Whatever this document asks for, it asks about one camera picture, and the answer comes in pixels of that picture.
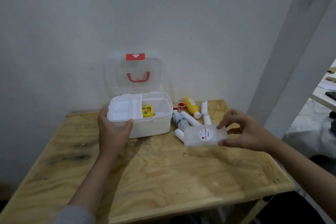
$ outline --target red handle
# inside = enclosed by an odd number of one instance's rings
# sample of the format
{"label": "red handle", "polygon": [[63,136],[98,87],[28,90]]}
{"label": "red handle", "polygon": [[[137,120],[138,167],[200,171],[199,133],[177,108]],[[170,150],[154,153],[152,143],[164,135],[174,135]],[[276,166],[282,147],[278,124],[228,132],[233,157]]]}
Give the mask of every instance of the red handle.
{"label": "red handle", "polygon": [[149,79],[149,75],[150,75],[151,73],[150,73],[150,72],[146,72],[146,74],[147,74],[146,79],[141,79],[141,80],[133,80],[132,77],[131,77],[131,73],[127,73],[127,77],[128,77],[128,79],[129,79],[131,82],[146,82],[146,81],[148,81],[148,79]]}

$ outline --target white label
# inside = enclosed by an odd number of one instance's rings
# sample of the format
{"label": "white label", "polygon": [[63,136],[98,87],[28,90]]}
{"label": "white label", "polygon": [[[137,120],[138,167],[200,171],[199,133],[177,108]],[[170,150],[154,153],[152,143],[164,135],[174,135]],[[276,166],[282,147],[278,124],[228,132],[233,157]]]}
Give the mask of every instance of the white label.
{"label": "white label", "polygon": [[191,105],[196,105],[196,104],[195,104],[195,101],[192,100],[191,98],[189,99],[189,101],[190,101]]}
{"label": "white label", "polygon": [[202,141],[210,141],[213,137],[213,133],[208,128],[204,128],[198,132],[198,136]]}

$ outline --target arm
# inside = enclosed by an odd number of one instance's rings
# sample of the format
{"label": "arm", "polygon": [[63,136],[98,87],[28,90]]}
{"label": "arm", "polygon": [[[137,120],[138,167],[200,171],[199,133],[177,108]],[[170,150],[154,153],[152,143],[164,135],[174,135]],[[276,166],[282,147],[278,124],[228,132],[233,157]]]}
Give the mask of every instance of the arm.
{"label": "arm", "polygon": [[241,135],[236,139],[220,141],[219,146],[267,152],[277,159],[330,218],[336,221],[336,177],[273,136],[252,116],[241,111],[230,110],[217,128],[228,127],[232,123],[238,123],[240,128],[232,128],[227,133]]}
{"label": "arm", "polygon": [[120,151],[125,147],[133,127],[133,120],[130,119],[123,130],[116,130],[112,123],[107,120],[107,112],[108,109],[103,108],[98,117],[98,158],[70,200],[68,208],[66,207],[59,214],[55,224],[92,223],[92,221],[86,222],[86,218],[82,215],[86,214],[92,220],[92,217],[98,211],[111,167]]}

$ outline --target black phone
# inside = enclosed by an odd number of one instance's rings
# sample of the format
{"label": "black phone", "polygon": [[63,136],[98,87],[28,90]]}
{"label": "black phone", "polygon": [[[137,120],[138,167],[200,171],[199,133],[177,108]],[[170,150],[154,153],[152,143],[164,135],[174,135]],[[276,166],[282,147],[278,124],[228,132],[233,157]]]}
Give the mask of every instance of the black phone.
{"label": "black phone", "polygon": [[325,94],[328,97],[332,98],[333,100],[336,100],[336,92],[334,92],[334,91],[327,91]]}

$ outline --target left hand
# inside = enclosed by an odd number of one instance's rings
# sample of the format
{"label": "left hand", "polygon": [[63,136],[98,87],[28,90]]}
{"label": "left hand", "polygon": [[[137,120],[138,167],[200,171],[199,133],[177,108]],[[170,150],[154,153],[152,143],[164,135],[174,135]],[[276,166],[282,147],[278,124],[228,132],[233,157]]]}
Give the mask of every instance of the left hand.
{"label": "left hand", "polygon": [[125,147],[133,128],[133,119],[127,121],[125,128],[117,130],[106,117],[108,110],[104,107],[98,116],[99,155],[112,157],[113,153],[118,155]]}

